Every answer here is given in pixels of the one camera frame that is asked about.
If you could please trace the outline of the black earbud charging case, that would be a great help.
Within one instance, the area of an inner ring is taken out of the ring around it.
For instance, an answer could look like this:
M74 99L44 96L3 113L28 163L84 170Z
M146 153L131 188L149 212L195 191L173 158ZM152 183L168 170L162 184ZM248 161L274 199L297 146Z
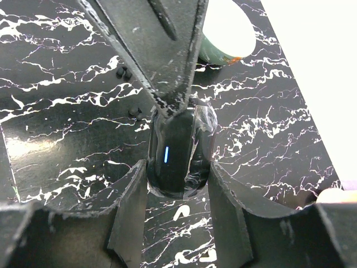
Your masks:
M209 177L217 126L214 108L197 97L171 118L153 108L147 158L150 192L175 200L194 197Z

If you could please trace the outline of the black earbud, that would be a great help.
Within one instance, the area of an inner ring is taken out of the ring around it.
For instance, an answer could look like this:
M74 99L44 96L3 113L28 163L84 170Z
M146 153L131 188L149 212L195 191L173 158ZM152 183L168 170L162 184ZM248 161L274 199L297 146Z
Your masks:
M128 113L129 113L130 117L135 118L138 121L143 119L142 110L140 108L138 108L138 107L130 108Z
M130 69L128 69L127 67L125 66L121 66L117 69L116 71L116 77L118 79L123 79L125 81L130 81L130 79L132 78L133 74L132 72L130 71Z

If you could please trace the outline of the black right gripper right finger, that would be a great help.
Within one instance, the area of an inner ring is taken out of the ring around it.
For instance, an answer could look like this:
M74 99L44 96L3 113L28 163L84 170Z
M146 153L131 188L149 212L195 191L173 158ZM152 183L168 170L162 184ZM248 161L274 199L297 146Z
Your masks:
M234 180L217 162L208 191L219 267L356 266L356 204L291 209Z

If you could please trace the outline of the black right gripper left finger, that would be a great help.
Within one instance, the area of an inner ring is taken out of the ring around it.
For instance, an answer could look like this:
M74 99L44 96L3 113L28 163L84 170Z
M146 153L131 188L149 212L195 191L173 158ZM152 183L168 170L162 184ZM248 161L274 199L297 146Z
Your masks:
M70 210L1 204L2 267L139 267L146 162Z

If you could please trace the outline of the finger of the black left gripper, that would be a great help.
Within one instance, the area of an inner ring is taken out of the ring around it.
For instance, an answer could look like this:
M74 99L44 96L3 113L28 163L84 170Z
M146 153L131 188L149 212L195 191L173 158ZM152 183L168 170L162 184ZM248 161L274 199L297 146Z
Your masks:
M165 117L187 108L207 1L79 1Z

